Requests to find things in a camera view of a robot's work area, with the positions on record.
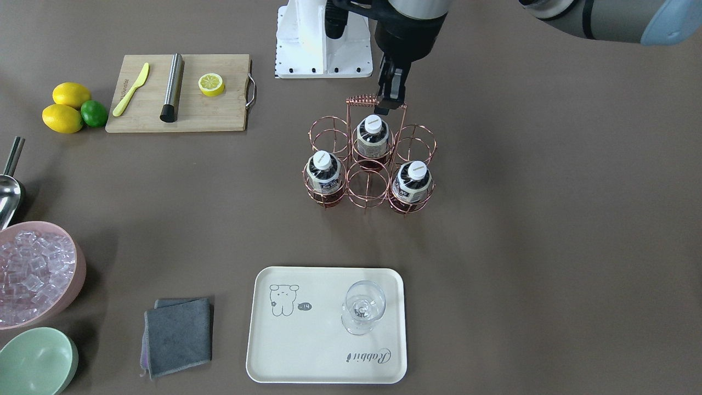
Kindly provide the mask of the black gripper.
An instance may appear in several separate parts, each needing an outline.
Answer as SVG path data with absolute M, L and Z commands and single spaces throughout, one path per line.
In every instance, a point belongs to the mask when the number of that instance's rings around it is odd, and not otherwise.
M 431 52 L 447 15 L 432 19 L 410 18 L 397 11 L 382 11 L 377 15 L 375 40 L 384 58 L 378 80 L 376 115 L 388 115 L 405 103 L 411 63 Z

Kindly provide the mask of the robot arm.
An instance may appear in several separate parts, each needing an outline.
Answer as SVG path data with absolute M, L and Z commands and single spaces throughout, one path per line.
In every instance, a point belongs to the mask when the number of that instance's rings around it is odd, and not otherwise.
M 700 27 L 700 1 L 521 1 L 534 18 L 573 37 L 605 42 L 671 46 Z M 411 64 L 431 52 L 450 1 L 372 1 L 368 18 L 377 22 L 375 40 L 383 52 L 377 114 L 405 101 Z

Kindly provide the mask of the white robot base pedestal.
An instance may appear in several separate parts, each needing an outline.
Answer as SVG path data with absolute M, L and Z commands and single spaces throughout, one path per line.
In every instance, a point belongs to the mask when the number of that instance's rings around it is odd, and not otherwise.
M 363 78 L 373 74 L 368 18 L 351 13 L 340 38 L 325 31 L 324 1 L 278 8 L 276 78 Z

